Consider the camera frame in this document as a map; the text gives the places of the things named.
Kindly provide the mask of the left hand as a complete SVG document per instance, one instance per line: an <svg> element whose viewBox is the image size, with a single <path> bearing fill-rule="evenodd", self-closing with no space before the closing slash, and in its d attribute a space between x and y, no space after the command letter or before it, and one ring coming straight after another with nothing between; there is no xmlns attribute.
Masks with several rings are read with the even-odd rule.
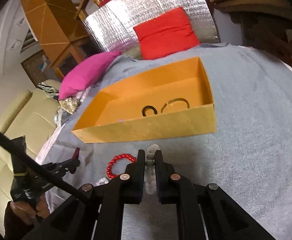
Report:
<svg viewBox="0 0 292 240"><path fill-rule="evenodd" d="M41 195L35 208L23 201L10 202L10 207L13 213L27 225L31 225L37 216L45 219L50 215L45 194Z"/></svg>

